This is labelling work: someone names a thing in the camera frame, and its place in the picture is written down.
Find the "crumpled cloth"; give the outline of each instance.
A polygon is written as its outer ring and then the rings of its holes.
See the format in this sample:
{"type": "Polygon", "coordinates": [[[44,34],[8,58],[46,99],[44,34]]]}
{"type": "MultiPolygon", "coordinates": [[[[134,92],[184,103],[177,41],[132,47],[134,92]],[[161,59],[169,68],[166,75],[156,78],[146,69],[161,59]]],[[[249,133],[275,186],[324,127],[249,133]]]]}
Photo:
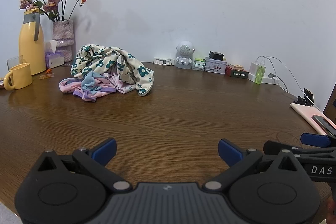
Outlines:
{"type": "Polygon", "coordinates": [[[98,97],[115,93],[117,90],[121,93],[135,90],[135,84],[129,85],[120,81],[116,71],[112,74],[104,73],[104,75],[90,71],[84,80],[66,78],[59,82],[58,86],[63,93],[73,93],[84,101],[91,102],[95,102],[98,97]]]}
{"type": "Polygon", "coordinates": [[[75,78],[86,78],[93,71],[103,74],[117,67],[118,78],[126,83],[135,84],[140,96],[146,95],[154,83],[154,71],[146,68],[139,60],[127,51],[118,47],[103,47],[87,44],[78,51],[71,74],[75,78]]]}

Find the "black phone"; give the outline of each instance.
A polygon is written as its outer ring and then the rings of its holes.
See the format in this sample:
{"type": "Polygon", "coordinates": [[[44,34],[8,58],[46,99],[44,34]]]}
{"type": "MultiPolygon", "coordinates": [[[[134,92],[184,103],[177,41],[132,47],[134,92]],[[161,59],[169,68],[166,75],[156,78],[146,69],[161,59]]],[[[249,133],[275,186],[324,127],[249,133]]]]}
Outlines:
{"type": "Polygon", "coordinates": [[[312,119],[329,135],[336,136],[336,129],[322,116],[313,115],[312,119]]]}

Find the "blue gripper pad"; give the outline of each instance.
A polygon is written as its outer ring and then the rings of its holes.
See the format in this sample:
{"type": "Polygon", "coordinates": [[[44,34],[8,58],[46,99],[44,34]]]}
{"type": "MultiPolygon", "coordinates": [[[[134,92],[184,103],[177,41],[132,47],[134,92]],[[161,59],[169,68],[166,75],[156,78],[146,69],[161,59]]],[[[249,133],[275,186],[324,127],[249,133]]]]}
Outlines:
{"type": "Polygon", "coordinates": [[[331,144],[331,141],[329,140],[327,135],[303,133],[300,140],[303,144],[316,147],[329,147],[331,144]]]}
{"type": "Polygon", "coordinates": [[[218,143],[218,154],[228,166],[236,164],[243,159],[243,153],[238,147],[235,147],[231,142],[226,139],[221,139],[218,143]]]}
{"type": "Polygon", "coordinates": [[[117,142],[109,139],[92,149],[91,158],[105,166],[117,153],[117,142]]]}

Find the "purple tissue box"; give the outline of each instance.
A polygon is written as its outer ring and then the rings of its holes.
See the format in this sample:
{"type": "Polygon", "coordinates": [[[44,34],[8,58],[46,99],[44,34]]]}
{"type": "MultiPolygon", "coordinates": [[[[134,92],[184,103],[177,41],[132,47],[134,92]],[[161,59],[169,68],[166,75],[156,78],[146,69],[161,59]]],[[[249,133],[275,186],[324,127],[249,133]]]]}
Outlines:
{"type": "Polygon", "coordinates": [[[48,69],[52,69],[64,64],[64,54],[56,51],[45,53],[45,63],[48,69]]]}

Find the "metal screw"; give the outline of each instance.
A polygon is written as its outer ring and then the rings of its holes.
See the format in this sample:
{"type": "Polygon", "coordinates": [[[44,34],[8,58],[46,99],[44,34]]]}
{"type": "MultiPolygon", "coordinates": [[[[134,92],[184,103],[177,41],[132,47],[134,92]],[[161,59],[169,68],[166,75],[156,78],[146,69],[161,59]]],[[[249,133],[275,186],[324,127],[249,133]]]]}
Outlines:
{"type": "Polygon", "coordinates": [[[208,181],[205,187],[209,190],[218,190],[222,187],[222,184],[218,181],[208,181]]]}
{"type": "Polygon", "coordinates": [[[120,181],[117,181],[115,183],[113,183],[113,188],[117,189],[117,190],[126,190],[130,187],[130,183],[127,182],[127,181],[123,181],[123,180],[120,180],[120,181]]]}

